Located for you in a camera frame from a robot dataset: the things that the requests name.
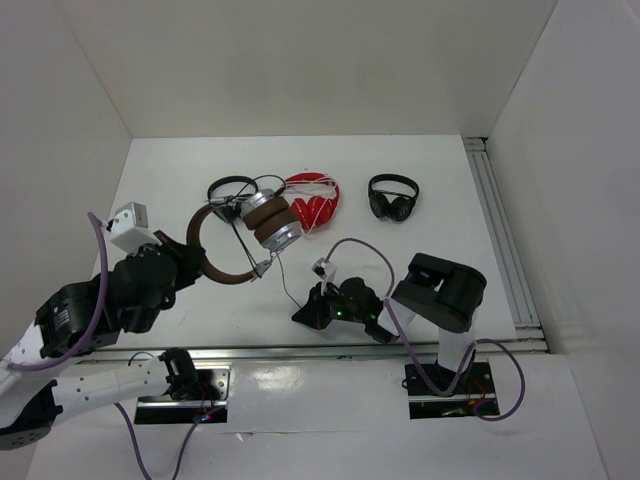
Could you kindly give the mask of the brown silver headphones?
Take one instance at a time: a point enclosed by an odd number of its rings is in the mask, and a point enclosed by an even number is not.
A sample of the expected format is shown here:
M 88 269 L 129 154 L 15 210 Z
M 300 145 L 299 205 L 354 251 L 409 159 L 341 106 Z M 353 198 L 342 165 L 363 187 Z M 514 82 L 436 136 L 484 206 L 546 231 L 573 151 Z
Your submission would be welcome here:
M 286 199 L 271 189 L 259 190 L 241 203 L 241 219 L 254 234 L 258 243 L 277 255 L 302 236 L 302 227 L 295 210 Z M 240 285 L 259 278 L 269 268 L 271 260 L 261 262 L 243 274 L 225 273 L 215 267 L 206 256 L 200 261 L 200 272 L 216 283 Z

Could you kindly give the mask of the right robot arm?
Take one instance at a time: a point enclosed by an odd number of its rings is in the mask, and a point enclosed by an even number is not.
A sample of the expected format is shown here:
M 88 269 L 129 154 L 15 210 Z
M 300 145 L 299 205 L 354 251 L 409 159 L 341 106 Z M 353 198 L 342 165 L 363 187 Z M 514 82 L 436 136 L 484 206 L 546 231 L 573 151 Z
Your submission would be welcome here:
M 473 320 L 487 286 L 477 270 L 439 257 L 417 253 L 407 275 L 393 282 L 384 298 L 360 277 L 334 283 L 336 267 L 325 257 L 312 267 L 320 281 L 292 320 L 314 330 L 333 321 L 360 324 L 381 344 L 406 336 L 406 328 L 420 317 L 439 329 L 436 379 L 448 392 L 460 391 L 471 379 Z

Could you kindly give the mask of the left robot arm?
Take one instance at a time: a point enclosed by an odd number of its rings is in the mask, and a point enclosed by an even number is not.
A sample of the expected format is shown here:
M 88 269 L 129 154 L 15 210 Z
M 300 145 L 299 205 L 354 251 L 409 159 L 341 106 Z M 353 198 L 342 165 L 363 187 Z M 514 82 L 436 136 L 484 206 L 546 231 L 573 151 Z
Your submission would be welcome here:
M 177 292 L 201 275 L 203 248 L 163 232 L 90 281 L 62 287 L 36 312 L 25 336 L 1 362 L 1 448 L 37 442 L 53 427 L 113 403 L 144 396 L 189 397 L 198 373 L 173 347 L 147 360 L 98 374 L 66 377 L 84 357 L 122 333 L 147 333 L 172 308 Z

